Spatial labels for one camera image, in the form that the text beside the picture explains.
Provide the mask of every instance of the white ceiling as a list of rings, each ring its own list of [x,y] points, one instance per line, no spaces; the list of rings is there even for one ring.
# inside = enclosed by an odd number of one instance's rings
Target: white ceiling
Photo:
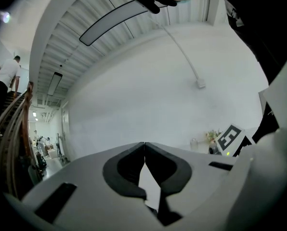
[[[47,100],[51,105],[58,106],[71,86],[101,58],[128,40],[157,29],[148,17],[163,26],[204,22],[209,9],[209,0],[191,0],[177,7],[163,8],[157,15],[144,13],[131,18],[105,33],[90,47],[79,41],[79,37],[98,19],[128,1],[131,0],[76,0],[66,9],[41,60],[37,84],[38,104],[44,104]],[[47,96],[47,91],[54,72],[61,73],[63,77],[51,97]]]
[[[57,108],[31,106],[29,109],[28,120],[29,122],[50,122],[56,112]]]

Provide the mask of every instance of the vase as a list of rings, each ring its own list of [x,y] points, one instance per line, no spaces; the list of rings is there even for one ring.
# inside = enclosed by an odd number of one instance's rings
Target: vase
[[[190,141],[191,151],[198,151],[198,141],[195,138],[192,138]]]

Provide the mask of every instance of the white t-shirt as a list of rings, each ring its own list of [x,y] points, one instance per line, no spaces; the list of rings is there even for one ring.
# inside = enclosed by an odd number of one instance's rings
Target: white t-shirt
[[[44,144],[44,146],[45,145],[47,145],[47,146],[50,145],[49,141],[47,139],[45,139],[45,138],[42,138],[40,142],[42,142]]]
[[[14,76],[19,77],[20,66],[16,60],[9,59],[0,65],[0,67],[0,81],[9,87],[10,82]]]

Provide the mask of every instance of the man in white t-shirt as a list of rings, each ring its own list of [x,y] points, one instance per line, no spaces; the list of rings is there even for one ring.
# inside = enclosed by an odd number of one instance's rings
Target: man in white t-shirt
[[[0,66],[0,115],[3,108],[3,104],[8,94],[8,88],[11,80],[15,77],[15,93],[16,98],[18,85],[19,85],[19,65],[20,57],[16,56],[14,59],[6,60]]]

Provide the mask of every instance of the white cable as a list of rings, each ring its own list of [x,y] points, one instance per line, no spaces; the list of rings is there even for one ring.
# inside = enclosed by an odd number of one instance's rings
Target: white cable
[[[187,61],[188,61],[189,65],[191,66],[191,68],[192,68],[192,70],[193,70],[193,72],[194,72],[194,74],[195,74],[197,80],[199,80],[200,77],[199,77],[197,71],[195,70],[193,64],[191,63],[191,60],[188,58],[188,56],[186,55],[186,53],[184,52],[184,50],[182,49],[182,47],[180,46],[180,44],[179,44],[179,43],[176,41],[176,39],[173,37],[173,35],[171,35],[171,33],[170,33],[165,27],[163,27],[160,23],[154,21],[154,20],[153,20],[152,18],[150,18],[149,16],[148,16],[148,18],[149,18],[152,22],[154,22],[155,24],[157,24],[159,27],[161,27],[162,29],[164,29],[165,32],[167,32],[167,34],[172,38],[172,40],[176,43],[176,45],[179,47],[179,49],[181,50],[181,52],[183,53],[183,55],[184,55],[185,58],[187,59]]]

